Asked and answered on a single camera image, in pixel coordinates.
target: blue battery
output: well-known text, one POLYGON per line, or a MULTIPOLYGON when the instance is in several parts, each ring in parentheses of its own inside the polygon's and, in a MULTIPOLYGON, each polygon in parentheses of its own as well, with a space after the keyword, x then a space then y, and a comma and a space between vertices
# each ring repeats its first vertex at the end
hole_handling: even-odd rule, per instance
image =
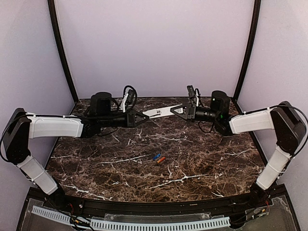
POLYGON ((158 157, 160 157, 160 154, 153 157, 153 160, 156 160, 158 157))

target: perforated metal strip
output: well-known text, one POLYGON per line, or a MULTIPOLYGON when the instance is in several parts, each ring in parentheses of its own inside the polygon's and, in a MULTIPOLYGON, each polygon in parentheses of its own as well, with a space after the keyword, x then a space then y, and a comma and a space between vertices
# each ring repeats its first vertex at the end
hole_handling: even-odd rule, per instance
MULTIPOLYGON (((62 224, 71 225, 69 216, 38 206, 33 206, 32 213, 62 224)), ((183 223, 138 224, 111 222, 92 219, 91 226, 99 231, 202 231, 230 226, 229 217, 183 223)))

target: marble table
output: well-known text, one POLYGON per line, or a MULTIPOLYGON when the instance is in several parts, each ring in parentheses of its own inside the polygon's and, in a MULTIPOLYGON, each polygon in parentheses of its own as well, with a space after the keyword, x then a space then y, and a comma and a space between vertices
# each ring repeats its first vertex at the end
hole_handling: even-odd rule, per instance
MULTIPOLYGON (((177 105, 187 98, 139 98, 138 111, 177 105)), ((202 99, 209 105, 210 99, 202 99)), ((80 100, 81 114, 89 100, 80 100)), ((230 108, 235 115, 234 105, 230 108)), ((204 130, 211 124, 202 123, 204 130)), ((103 133, 113 131, 106 128, 103 133)), ((203 133, 197 122, 175 115, 137 128, 88 139, 58 140, 47 170, 67 195, 123 202, 179 202, 249 192, 264 164, 248 133, 222 137, 203 133), (161 153, 165 161, 153 157, 161 153)))

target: orange battery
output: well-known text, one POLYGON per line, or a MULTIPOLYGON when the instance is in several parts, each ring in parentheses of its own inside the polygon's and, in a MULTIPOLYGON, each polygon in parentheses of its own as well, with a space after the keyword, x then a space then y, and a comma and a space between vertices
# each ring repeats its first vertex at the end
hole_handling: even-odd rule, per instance
POLYGON ((165 160, 165 157, 160 158, 157 163, 159 164, 160 162, 162 162, 163 160, 165 160))

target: black vertical pole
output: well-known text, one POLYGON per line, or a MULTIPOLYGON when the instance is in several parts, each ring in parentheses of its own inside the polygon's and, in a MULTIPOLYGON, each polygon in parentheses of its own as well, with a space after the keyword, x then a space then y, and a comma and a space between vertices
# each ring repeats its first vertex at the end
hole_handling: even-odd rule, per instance
POLYGON ((57 13, 54 5, 54 0, 48 0, 48 7, 49 7, 49 14, 50 14, 50 19, 51 19, 51 24, 52 24, 52 29, 53 29, 53 34, 54 38, 56 40, 57 48, 58 48, 58 53, 60 56, 62 68, 65 74, 65 78, 69 87, 69 90, 71 91, 71 95, 73 97, 73 100, 75 103, 78 102, 78 96, 77 92, 73 83, 73 79, 71 76, 71 73, 68 68, 64 48, 63 48, 63 43, 61 40, 61 34, 60 34, 60 29, 59 29, 59 24, 58 24, 58 19, 57 19, 57 13))
POLYGON ((254 45, 256 31, 257 31, 257 24, 258 24, 258 19, 259 19, 259 13, 260 13, 260 6, 261 6, 261 0, 255 0, 254 12, 252 14, 252 20, 251 20, 251 26, 250 26, 250 32, 249 32, 246 52, 245 52, 239 80, 237 82, 236 89, 235 89, 234 96, 233 96, 233 98, 236 101, 238 100, 240 93, 241 93, 241 89, 244 83, 245 75, 246 75, 249 60, 250 60, 252 47, 254 45))

